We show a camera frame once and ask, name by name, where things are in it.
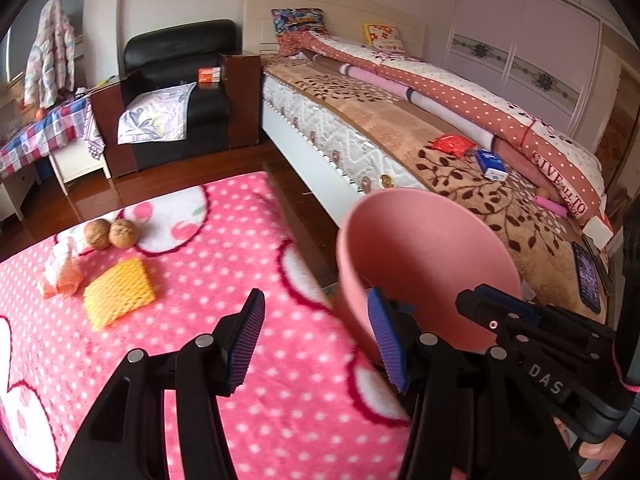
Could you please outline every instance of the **blue and white tissue pack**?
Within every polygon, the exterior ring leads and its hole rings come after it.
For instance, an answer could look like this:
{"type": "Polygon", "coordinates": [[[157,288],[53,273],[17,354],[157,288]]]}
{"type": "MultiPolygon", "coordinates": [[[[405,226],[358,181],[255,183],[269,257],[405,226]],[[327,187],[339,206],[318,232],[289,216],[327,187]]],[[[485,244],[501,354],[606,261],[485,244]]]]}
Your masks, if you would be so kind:
{"type": "Polygon", "coordinates": [[[476,160],[478,161],[478,166],[480,166],[480,171],[482,171],[482,176],[485,178],[495,180],[496,182],[507,180],[509,173],[500,160],[500,157],[495,153],[488,152],[487,150],[477,150],[476,160]]]}

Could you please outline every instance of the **polka dot comforter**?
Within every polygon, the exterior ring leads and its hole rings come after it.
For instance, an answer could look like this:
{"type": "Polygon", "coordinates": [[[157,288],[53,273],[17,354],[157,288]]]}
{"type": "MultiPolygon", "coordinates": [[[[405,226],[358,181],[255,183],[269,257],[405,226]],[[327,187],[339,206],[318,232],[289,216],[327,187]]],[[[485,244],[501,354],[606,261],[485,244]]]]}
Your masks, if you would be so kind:
{"type": "MultiPolygon", "coordinates": [[[[40,478],[55,478],[95,398],[126,352],[180,349],[252,287],[266,318],[246,381],[219,399],[242,479],[396,478],[408,419],[380,375],[332,315],[290,239],[264,173],[193,187],[127,207],[143,235],[128,251],[91,251],[76,238],[85,283],[125,258],[144,261],[157,299],[92,332],[81,295],[43,300],[45,240],[0,265],[0,420],[40,478]]],[[[165,430],[172,479],[183,478],[175,396],[165,430]]]]}
{"type": "Polygon", "coordinates": [[[604,181],[598,160],[575,141],[519,106],[415,57],[341,43],[311,31],[297,32],[295,39],[312,52],[404,84],[506,140],[558,189],[569,212],[580,225],[600,215],[604,181]]]}

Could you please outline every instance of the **pink plastic basin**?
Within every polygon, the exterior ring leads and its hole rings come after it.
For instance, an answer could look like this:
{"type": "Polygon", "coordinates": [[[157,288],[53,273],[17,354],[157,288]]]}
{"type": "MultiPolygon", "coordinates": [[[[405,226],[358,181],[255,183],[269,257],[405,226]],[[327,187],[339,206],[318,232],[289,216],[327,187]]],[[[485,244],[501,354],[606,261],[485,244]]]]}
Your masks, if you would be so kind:
{"type": "Polygon", "coordinates": [[[515,264],[494,232],[461,205],[419,189],[383,189],[359,200],[338,234],[337,261],[336,313],[374,360],[370,284],[415,306],[422,330],[473,352],[485,352],[495,335],[458,314],[458,293],[487,283],[522,297],[515,264]]]}

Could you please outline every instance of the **metal screw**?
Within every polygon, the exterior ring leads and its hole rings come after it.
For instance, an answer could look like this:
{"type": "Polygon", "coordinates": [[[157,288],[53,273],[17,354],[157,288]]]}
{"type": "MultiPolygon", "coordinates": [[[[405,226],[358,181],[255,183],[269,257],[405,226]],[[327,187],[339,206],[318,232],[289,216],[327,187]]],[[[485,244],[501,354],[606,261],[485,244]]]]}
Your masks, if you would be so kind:
{"type": "Polygon", "coordinates": [[[211,334],[202,334],[196,338],[196,346],[198,348],[205,348],[213,344],[213,336],[211,334]]]}
{"type": "Polygon", "coordinates": [[[438,344],[438,336],[432,334],[431,332],[421,333],[418,339],[420,343],[425,346],[434,346],[438,344]]]}
{"type": "Polygon", "coordinates": [[[136,348],[127,354],[127,361],[130,363],[137,363],[138,361],[141,361],[144,356],[144,351],[140,348],[136,348]]]}
{"type": "Polygon", "coordinates": [[[504,361],[507,358],[507,351],[501,346],[494,346],[489,350],[489,354],[494,359],[498,359],[498,361],[504,361]]]}

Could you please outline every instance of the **plaid tablecloth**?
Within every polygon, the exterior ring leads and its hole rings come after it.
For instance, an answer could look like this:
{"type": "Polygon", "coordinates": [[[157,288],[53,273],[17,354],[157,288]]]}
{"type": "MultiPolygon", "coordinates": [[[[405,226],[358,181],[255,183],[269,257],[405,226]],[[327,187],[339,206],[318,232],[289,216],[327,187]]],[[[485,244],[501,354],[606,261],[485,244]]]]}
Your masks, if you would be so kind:
{"type": "Polygon", "coordinates": [[[0,177],[66,146],[82,136],[87,98],[82,97],[54,108],[47,117],[22,128],[0,149],[0,177]]]}

